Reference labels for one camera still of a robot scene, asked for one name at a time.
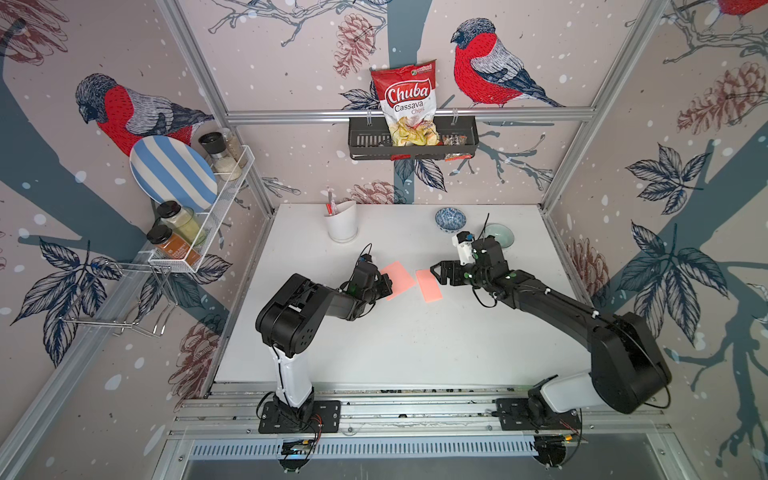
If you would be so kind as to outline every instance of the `black metal basket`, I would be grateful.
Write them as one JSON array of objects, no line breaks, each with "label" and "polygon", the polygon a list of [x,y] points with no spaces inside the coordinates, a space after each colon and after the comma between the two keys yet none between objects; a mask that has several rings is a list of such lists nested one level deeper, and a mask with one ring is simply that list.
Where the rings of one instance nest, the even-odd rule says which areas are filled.
[{"label": "black metal basket", "polygon": [[382,117],[349,119],[349,156],[355,160],[389,160],[392,155],[410,155],[411,158],[442,160],[446,154],[475,156],[478,149],[478,125],[475,117],[435,117],[438,136],[464,135],[464,145],[412,145],[395,147],[386,120]]}]

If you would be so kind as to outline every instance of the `orange spice jar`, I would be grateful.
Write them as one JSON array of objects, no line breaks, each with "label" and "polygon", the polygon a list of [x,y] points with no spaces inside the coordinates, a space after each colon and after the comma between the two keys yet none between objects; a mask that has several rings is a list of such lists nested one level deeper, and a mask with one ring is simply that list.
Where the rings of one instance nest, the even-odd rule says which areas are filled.
[{"label": "orange spice jar", "polygon": [[182,260],[187,257],[187,264],[193,266],[199,259],[200,254],[192,249],[187,241],[176,235],[168,225],[159,223],[147,232],[147,240],[155,248],[168,255],[168,258]]}]

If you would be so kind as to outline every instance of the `spice jar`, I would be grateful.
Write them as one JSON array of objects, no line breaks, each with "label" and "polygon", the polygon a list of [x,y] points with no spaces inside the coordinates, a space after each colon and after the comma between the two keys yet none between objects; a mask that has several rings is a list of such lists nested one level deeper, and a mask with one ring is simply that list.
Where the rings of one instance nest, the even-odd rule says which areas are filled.
[{"label": "spice jar", "polygon": [[[192,244],[195,241],[197,232],[200,232],[200,224],[195,220],[190,209],[182,207],[178,202],[169,200],[157,206],[157,214],[163,223],[178,233],[187,243]],[[205,231],[200,232],[200,236],[194,245],[197,246],[203,243],[205,237]]]},{"label": "spice jar", "polygon": [[235,180],[240,178],[243,169],[237,164],[237,160],[232,158],[227,152],[227,143],[224,136],[212,131],[198,138],[197,141],[203,146],[206,152],[214,161],[214,170],[218,174],[229,174],[224,180]]},{"label": "spice jar", "polygon": [[227,144],[227,151],[230,153],[230,156],[240,164],[240,159],[243,156],[243,148],[240,146],[240,141],[237,140],[237,135],[235,135],[229,128],[220,128],[217,131],[223,135],[224,143]]},{"label": "spice jar", "polygon": [[176,235],[168,225],[159,223],[152,227],[147,232],[147,240],[155,248],[168,255],[169,258],[182,260],[186,257],[186,262],[189,266],[193,266],[200,259],[200,254],[192,250],[192,246]]}]

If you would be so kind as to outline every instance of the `pink foam block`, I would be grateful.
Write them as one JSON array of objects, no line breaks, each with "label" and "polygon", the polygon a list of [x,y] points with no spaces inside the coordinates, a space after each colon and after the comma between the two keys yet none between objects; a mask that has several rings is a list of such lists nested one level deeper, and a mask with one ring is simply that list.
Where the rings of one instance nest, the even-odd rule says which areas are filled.
[{"label": "pink foam block", "polygon": [[440,293],[440,285],[437,283],[437,279],[429,270],[417,270],[416,279],[419,281],[419,286],[422,289],[422,295],[424,301],[427,303],[442,300],[442,293]]},{"label": "pink foam block", "polygon": [[389,279],[392,281],[392,295],[386,297],[387,300],[395,298],[400,293],[416,285],[416,281],[406,272],[406,269],[400,262],[394,262],[392,265],[385,266],[381,269],[381,273],[382,275],[384,273],[388,274]]}]

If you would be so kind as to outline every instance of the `white cup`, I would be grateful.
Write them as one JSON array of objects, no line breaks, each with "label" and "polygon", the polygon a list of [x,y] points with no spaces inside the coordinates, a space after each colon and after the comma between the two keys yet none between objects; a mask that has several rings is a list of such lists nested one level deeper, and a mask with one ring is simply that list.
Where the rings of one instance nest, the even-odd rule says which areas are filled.
[{"label": "white cup", "polygon": [[347,243],[357,237],[357,202],[346,201],[336,205],[336,215],[326,215],[328,236],[337,243]]}]

